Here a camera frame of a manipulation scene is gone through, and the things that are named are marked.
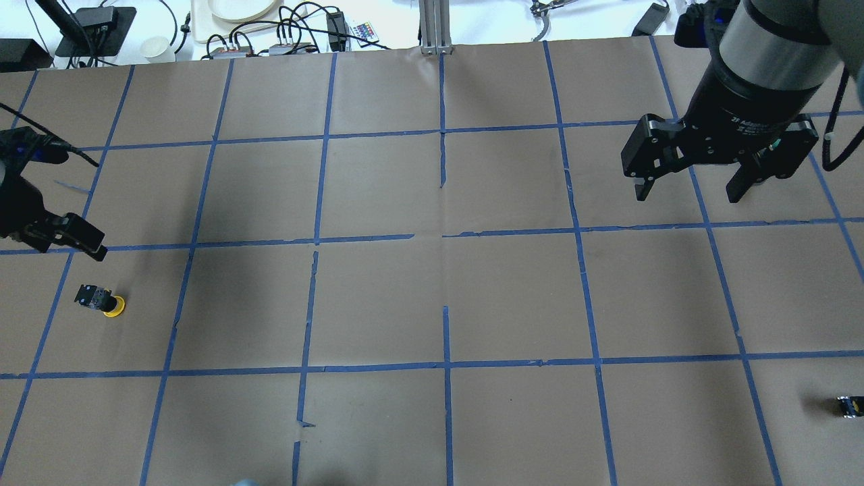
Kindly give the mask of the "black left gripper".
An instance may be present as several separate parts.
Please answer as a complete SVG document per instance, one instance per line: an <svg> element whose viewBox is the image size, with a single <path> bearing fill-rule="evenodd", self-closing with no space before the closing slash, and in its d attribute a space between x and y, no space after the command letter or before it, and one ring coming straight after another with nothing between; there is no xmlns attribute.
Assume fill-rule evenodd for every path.
<svg viewBox="0 0 864 486"><path fill-rule="evenodd" d="M102 262L108 252L105 234L77 213L58 216L44 205L43 194L12 164L2 161L1 234L38 252L68 246Z"/></svg>

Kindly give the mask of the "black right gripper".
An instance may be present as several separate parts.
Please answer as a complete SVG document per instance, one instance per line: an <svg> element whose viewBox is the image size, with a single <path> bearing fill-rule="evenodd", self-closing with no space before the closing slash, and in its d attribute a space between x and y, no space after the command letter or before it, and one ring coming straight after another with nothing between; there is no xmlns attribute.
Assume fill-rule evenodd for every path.
<svg viewBox="0 0 864 486"><path fill-rule="evenodd" d="M812 95L814 89L738 86L711 65L681 119L649 113L639 120L621 151L622 173L634 178L635 196L645 202L656 179L667 174L735 164L726 197L738 203L753 185L790 178L817 144L817 128L802 112Z"/></svg>

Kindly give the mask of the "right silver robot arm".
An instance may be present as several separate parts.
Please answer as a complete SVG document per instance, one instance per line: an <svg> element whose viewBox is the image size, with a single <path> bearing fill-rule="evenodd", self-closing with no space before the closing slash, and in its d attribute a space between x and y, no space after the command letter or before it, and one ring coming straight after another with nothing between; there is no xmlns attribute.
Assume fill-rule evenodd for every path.
<svg viewBox="0 0 864 486"><path fill-rule="evenodd" d="M790 178L819 135L805 105L839 63L861 73L862 6L830 1L707 1L680 16L674 43L709 51L680 120L645 114L621 151L639 202L658 178L695 165L737 164L737 203L753 185Z"/></svg>

